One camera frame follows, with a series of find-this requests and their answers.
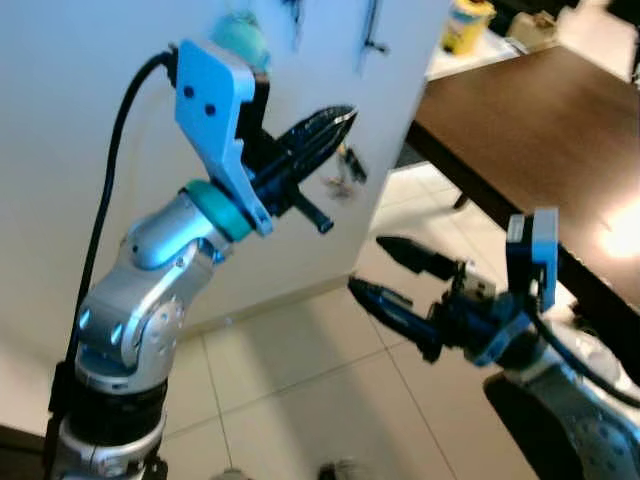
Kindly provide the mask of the dark wall hook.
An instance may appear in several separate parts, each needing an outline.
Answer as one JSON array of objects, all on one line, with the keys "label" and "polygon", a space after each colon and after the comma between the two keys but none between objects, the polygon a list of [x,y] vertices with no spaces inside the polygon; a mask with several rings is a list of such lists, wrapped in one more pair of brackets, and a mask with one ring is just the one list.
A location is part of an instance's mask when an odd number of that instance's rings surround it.
[{"label": "dark wall hook", "polygon": [[361,40],[360,52],[376,52],[376,54],[387,55],[389,47],[384,42],[376,38],[378,33],[379,18],[381,12],[381,0],[367,0],[366,17],[364,23],[364,37]]}]

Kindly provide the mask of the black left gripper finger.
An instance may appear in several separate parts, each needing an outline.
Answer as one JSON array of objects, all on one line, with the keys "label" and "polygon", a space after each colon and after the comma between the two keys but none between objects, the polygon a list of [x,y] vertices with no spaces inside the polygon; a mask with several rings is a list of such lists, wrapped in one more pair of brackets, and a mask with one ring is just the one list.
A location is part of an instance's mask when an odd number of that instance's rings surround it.
[{"label": "black left gripper finger", "polygon": [[292,161],[326,161],[346,141],[357,115],[353,105],[321,108],[276,137],[276,143]]},{"label": "black left gripper finger", "polygon": [[338,147],[355,125],[353,118],[306,118],[285,132],[285,188],[298,184],[314,174]]}]

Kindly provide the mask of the white counter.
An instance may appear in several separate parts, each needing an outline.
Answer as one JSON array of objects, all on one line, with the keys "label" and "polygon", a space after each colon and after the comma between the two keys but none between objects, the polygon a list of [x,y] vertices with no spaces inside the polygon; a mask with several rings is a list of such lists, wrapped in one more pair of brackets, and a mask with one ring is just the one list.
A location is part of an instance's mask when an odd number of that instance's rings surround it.
[{"label": "white counter", "polygon": [[[608,13],[603,0],[582,0],[576,8],[563,8],[558,15],[557,36],[553,44],[576,52],[622,81],[632,79],[637,28]],[[520,42],[488,31],[475,50],[461,58],[436,49],[425,77],[433,81],[529,52]]]}]

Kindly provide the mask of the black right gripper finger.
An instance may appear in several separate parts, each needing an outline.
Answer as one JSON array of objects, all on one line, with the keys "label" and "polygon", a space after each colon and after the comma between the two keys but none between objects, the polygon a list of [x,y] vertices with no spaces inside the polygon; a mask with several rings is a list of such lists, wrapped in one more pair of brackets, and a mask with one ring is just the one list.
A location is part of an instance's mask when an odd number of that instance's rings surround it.
[{"label": "black right gripper finger", "polygon": [[365,279],[348,279],[348,292],[366,314],[415,344],[428,364],[435,364],[442,356],[444,344],[439,330],[416,314],[413,302],[401,293]]},{"label": "black right gripper finger", "polygon": [[451,282],[466,273],[466,261],[453,259],[445,253],[426,247],[416,239],[404,236],[378,236],[376,243],[381,250],[402,268],[413,274],[430,274],[442,282]]}]

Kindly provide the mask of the yellow container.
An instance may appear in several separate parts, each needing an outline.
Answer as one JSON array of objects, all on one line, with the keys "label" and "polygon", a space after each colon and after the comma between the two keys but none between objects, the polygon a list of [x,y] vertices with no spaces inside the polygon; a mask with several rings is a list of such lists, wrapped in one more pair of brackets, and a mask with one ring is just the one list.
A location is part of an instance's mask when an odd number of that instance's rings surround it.
[{"label": "yellow container", "polygon": [[470,55],[495,14],[492,0],[451,0],[440,47],[451,55]]}]

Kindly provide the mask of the dark brown wooden table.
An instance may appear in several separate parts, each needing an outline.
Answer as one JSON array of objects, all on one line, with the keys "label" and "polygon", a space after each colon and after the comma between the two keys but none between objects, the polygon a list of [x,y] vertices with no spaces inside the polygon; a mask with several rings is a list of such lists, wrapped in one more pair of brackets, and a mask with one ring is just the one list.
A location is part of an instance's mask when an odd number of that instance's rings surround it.
[{"label": "dark brown wooden table", "polygon": [[566,47],[430,79],[406,143],[498,224],[559,211],[559,282],[639,367],[640,93]]}]

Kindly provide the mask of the beige object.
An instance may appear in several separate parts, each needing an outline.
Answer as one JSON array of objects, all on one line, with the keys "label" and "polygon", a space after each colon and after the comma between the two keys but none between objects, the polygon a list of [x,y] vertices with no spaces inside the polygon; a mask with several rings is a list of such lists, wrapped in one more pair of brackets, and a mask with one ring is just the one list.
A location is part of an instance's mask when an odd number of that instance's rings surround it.
[{"label": "beige object", "polygon": [[529,52],[556,46],[556,36],[556,18],[548,12],[517,13],[506,33],[509,41]]}]

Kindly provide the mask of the bunch of keys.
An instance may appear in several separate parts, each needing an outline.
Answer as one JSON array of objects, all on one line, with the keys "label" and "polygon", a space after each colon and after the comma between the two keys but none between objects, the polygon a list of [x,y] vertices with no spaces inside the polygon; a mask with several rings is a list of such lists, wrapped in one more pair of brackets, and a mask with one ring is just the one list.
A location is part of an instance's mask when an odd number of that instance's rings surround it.
[{"label": "bunch of keys", "polygon": [[355,200],[367,182],[367,172],[352,147],[340,143],[335,151],[335,175],[325,179],[328,196],[339,202]]}]

